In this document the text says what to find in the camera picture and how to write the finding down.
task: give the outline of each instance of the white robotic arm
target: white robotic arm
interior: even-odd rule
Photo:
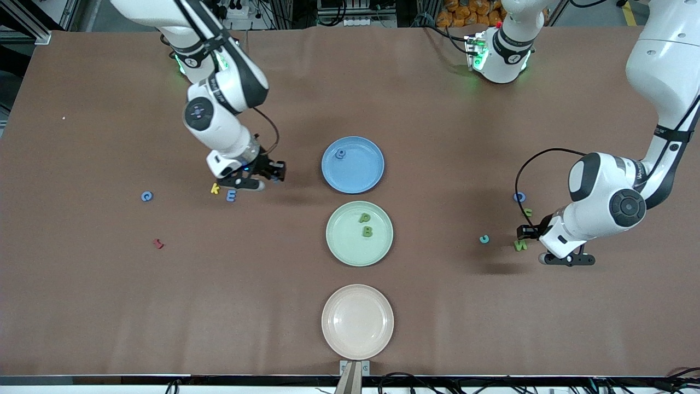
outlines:
[[[632,229],[671,193],[700,115],[700,4],[651,1],[626,73],[659,115],[647,155],[634,160],[594,152],[574,164],[568,181],[573,202],[540,225],[518,230],[519,238],[538,238],[549,250],[540,256],[544,264],[588,261],[572,252],[589,240]]]
[[[262,190],[251,175],[284,181],[286,165],[268,159],[236,116],[262,104],[268,84],[263,72],[200,0],[111,0],[127,18],[157,27],[185,74],[188,89],[183,121],[211,149],[206,162],[221,186]]]
[[[515,80],[527,66],[533,42],[545,24],[542,9],[549,3],[550,0],[502,0],[508,12],[503,25],[476,34],[475,42],[466,44],[469,67],[492,82]]]

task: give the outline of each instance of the plate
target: plate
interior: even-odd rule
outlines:
[[[367,201],[352,201],[330,216],[325,241],[333,256],[345,264],[371,266],[391,249],[393,226],[380,207]]]
[[[344,137],[323,153],[321,172],[332,188],[347,194],[363,193],[382,178],[384,155],[367,138]]]
[[[323,307],[321,329],[328,345],[348,360],[368,360],[381,352],[393,334],[393,311],[379,290],[348,285]]]

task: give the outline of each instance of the metal frame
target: metal frame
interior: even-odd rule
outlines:
[[[0,0],[0,8],[7,11],[18,23],[31,32],[31,36],[27,36],[13,30],[0,31],[0,42],[48,45],[51,41],[52,30],[69,29],[80,2],[81,0],[67,0],[61,19],[56,23],[32,0]]]

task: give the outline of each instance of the black cable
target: black cable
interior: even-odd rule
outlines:
[[[180,379],[175,379],[168,383],[168,387],[165,388],[165,394],[170,394],[170,388],[174,388],[172,394],[178,394],[180,392],[180,383],[182,383]]]
[[[518,190],[518,181],[520,180],[520,174],[522,174],[525,167],[528,164],[530,164],[531,161],[535,160],[537,157],[542,156],[543,154],[546,154],[547,152],[553,152],[553,151],[561,151],[561,152],[567,152],[570,154],[577,154],[579,156],[586,156],[585,153],[582,153],[579,151],[574,151],[572,149],[567,149],[567,148],[549,148],[549,149],[545,149],[544,151],[537,153],[535,156],[532,156],[529,159],[527,159],[525,164],[523,164],[522,167],[520,167],[520,170],[518,170],[518,175],[515,176],[515,195],[516,196],[518,195],[518,193],[520,193],[520,190]],[[527,215],[525,215],[525,208],[523,208],[523,204],[520,201],[520,198],[518,198],[517,201],[518,201],[518,206],[520,207],[520,212],[522,212],[523,216],[525,217],[525,220],[527,220],[530,227],[534,227],[534,224],[532,224],[532,221],[530,220],[530,218]]]
[[[390,378],[392,376],[408,376],[409,378],[414,379],[415,381],[422,384],[423,386],[431,389],[435,394],[444,394],[442,391],[439,391],[434,386],[427,384],[422,379],[419,379],[419,378],[415,377],[414,375],[408,374],[406,372],[391,372],[390,374],[386,374],[386,375],[382,376],[381,379],[379,380],[379,384],[377,385],[377,393],[378,394],[384,394],[384,390],[382,388],[382,386],[384,385],[384,380],[387,378]]]
[[[624,386],[624,384],[619,385],[622,390],[624,390],[625,393],[627,394],[634,394],[632,393],[627,387]]]
[[[690,106],[690,108],[685,112],[685,115],[683,115],[683,118],[678,122],[678,125],[673,129],[673,132],[677,132],[680,130],[680,127],[685,123],[685,120],[688,119],[688,116],[693,112],[693,109],[695,108],[696,105],[698,105],[698,101],[700,101],[700,95],[693,101],[693,104]],[[664,156],[664,152],[669,148],[669,145],[671,144],[671,141],[666,141],[666,144],[664,145],[664,148],[661,150],[661,154],[656,160],[656,163],[654,163],[654,167],[652,167],[652,170],[649,171],[647,174],[647,180],[651,178],[652,174],[654,171],[659,167],[659,163],[661,163],[661,158]]]
[[[279,129],[277,128],[277,125],[274,124],[272,119],[265,115],[261,110],[259,110],[257,107],[253,107],[253,109],[255,110],[255,112],[258,112],[263,118],[265,118],[265,120],[268,121],[274,129],[274,144],[270,145],[269,149],[265,152],[265,154],[270,154],[270,152],[274,151],[274,149],[277,148],[277,144],[279,143]]]
[[[443,37],[445,37],[445,38],[451,38],[451,39],[453,39],[453,40],[455,40],[455,41],[469,42],[469,41],[472,41],[472,40],[473,40],[473,39],[463,39],[462,37],[457,37],[457,36],[451,36],[451,35],[445,33],[444,31],[442,31],[442,30],[440,30],[440,29],[438,29],[437,27],[434,27],[434,26],[422,25],[421,27],[425,27],[425,28],[427,28],[427,29],[435,30],[436,32],[438,32],[439,35],[441,35],[441,36],[443,36]]]
[[[473,52],[473,51],[471,51],[471,50],[465,50],[465,49],[460,48],[459,45],[457,45],[457,43],[454,42],[454,39],[452,38],[452,35],[449,33],[449,30],[448,30],[446,27],[445,27],[444,30],[445,30],[446,33],[447,33],[447,38],[449,39],[449,42],[451,42],[452,45],[454,45],[454,47],[457,48],[458,51],[460,51],[460,52],[462,52],[462,53],[464,53],[464,54],[466,54],[466,55],[472,55],[472,56],[479,55],[478,53]]]
[[[680,122],[680,124],[683,124],[683,122],[685,122],[685,117],[684,117],[683,120]],[[684,369],[683,371],[678,372],[677,374],[673,374],[673,375],[667,376],[665,379],[680,378],[680,377],[683,376],[683,375],[686,375],[686,374],[689,374],[690,372],[695,372],[695,371],[700,371],[700,367]]]
[[[574,2],[574,0],[569,0],[569,4],[571,4],[571,5],[574,6],[574,7],[578,7],[578,8],[589,8],[589,7],[592,7],[592,6],[597,6],[597,5],[599,5],[599,4],[603,4],[603,3],[605,3],[606,1],[607,1],[607,0],[598,0],[598,1],[594,1],[593,3],[588,3],[588,4],[576,4],[576,3]]]
[[[274,16],[274,17],[276,17],[276,18],[277,18],[277,17],[282,18],[282,19],[286,20],[286,21],[289,22],[289,23],[294,23],[294,22],[292,22],[291,20],[285,18],[284,16],[277,15],[277,14],[272,10],[272,7],[268,6],[267,3],[265,3],[264,1],[262,2],[262,7],[265,8],[266,10],[269,10],[269,11],[272,13],[272,16]]]
[[[338,24],[341,23],[341,22],[343,21],[343,19],[345,18],[345,13],[346,13],[346,12],[347,12],[347,3],[346,3],[345,0],[342,0],[342,4],[340,4],[340,5],[338,6],[338,14],[335,15],[335,18],[333,19],[333,21],[332,21],[331,23],[324,23],[324,22],[321,22],[321,21],[319,20],[319,21],[318,21],[318,24],[321,25],[321,26],[328,26],[328,27],[332,27],[332,26],[338,25]]]

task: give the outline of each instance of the metal bracket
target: metal bracket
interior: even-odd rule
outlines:
[[[340,360],[340,374],[342,375],[343,372],[345,372],[345,367],[348,365],[347,360]],[[362,365],[362,376],[369,376],[370,375],[370,361],[369,360],[364,360],[361,363]]]
[[[338,386],[335,387],[335,394],[362,394],[363,364],[365,362],[367,363],[367,372],[369,372],[369,361],[362,361],[362,364],[360,361],[345,362],[346,368],[344,368],[344,371],[340,375]]]

